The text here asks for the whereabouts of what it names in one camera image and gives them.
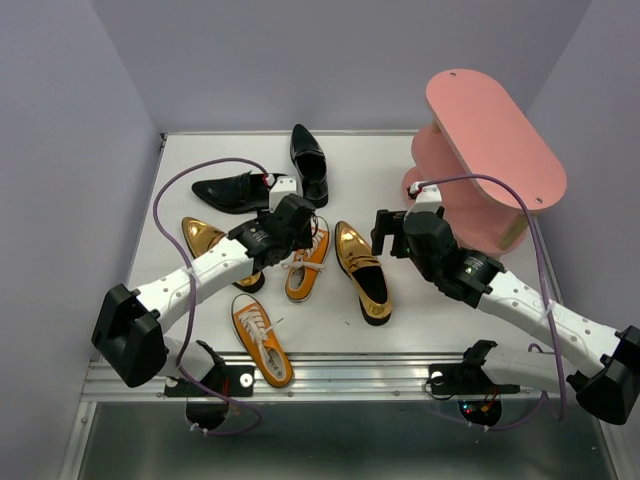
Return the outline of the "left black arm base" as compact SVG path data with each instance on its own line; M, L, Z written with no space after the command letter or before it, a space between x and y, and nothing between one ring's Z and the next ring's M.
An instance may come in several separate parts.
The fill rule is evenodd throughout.
M217 394L238 398L253 395L255 367L227 363L202 340L196 340L187 347L183 366L199 383ZM164 395L169 398L209 396L177 369L172 357L168 358L161 375L165 377Z

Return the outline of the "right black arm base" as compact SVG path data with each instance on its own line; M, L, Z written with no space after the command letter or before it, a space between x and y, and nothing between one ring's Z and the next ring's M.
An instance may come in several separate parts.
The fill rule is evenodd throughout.
M488 354L497 346L495 341L479 340L463 353L459 363L431 364L424 386L437 398L519 393L518 385L495 383L483 370Z

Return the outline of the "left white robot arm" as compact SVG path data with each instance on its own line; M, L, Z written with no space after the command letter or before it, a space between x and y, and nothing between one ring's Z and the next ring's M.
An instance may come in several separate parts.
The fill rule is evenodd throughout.
M132 290L122 284L111 288L91 343L131 388L162 375L188 379L202 394L215 392L223 371L213 350L165 334L184 315L191 332L198 304L288 258L310 238L314 212L311 202L289 194L272 213L235 227L190 264Z

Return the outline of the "black loafer back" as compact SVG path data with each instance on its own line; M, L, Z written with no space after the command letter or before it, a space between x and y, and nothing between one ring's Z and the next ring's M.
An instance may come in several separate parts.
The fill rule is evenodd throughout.
M299 175L304 198L316 208L325 207L329 200L326 157L315 137L302 124L292 129L290 158Z

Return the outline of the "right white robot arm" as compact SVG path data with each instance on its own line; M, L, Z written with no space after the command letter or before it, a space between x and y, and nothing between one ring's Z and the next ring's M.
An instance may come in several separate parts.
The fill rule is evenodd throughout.
M514 394L523 387L572 391L577 403L613 425L628 420L639 397L639 330L619 331L546 299L504 265L458 246L444 212L380 210L371 232L380 253L412 261L444 296L493 315L551 347L519 352L479 340L457 364L434 364L427 385L437 398Z

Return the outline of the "black loafer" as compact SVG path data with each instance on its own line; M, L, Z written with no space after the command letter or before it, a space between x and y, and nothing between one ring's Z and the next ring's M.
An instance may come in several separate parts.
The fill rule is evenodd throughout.
M269 192L262 174L246 172L233 177L201 180L192 192L207 205L226 214L245 214L266 209Z
M292 129L290 158L299 175L304 198L316 208L325 207L329 200L326 157L315 137L302 124Z

